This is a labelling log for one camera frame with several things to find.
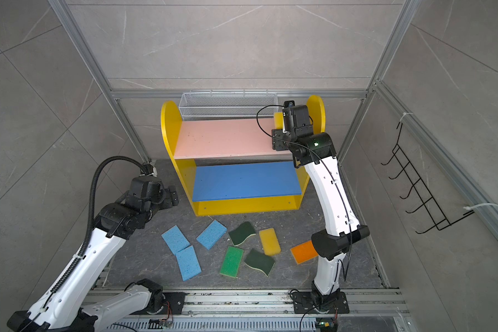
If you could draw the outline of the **bright green sponge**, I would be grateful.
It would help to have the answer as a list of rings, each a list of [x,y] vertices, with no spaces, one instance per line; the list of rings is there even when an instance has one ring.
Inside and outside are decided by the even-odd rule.
[[[227,277],[236,278],[239,267],[243,258],[243,249],[229,246],[221,265],[219,274]]]

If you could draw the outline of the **yellow sponge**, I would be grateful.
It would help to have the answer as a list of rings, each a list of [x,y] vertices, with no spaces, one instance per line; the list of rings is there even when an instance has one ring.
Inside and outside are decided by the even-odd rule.
[[[273,120],[275,124],[275,129],[283,130],[284,128],[284,116],[281,111],[275,112],[273,114]]]
[[[274,228],[260,230],[259,236],[265,255],[274,256],[281,253],[280,244]]]

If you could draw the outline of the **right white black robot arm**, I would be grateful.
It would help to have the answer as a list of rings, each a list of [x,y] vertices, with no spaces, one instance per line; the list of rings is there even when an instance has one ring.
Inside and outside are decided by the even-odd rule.
[[[304,168],[318,195],[325,218],[325,228],[312,234],[318,253],[318,270],[311,286],[314,311],[325,312],[340,299],[340,275],[346,275],[352,246],[370,235],[369,228],[355,216],[344,190],[336,150],[329,134],[314,131],[315,120],[308,106],[285,102],[282,106],[282,133],[273,130],[279,141],[293,155],[294,166]]]

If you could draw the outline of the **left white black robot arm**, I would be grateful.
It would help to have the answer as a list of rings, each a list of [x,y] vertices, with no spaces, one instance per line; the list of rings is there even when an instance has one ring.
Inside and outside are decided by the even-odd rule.
[[[118,200],[103,207],[91,222],[86,242],[50,289],[27,311],[7,322],[12,331],[101,331],[125,316],[166,308],[163,287],[149,279],[132,282],[123,292],[96,304],[83,301],[113,256],[160,210],[177,206],[177,189],[159,178],[136,177]]]

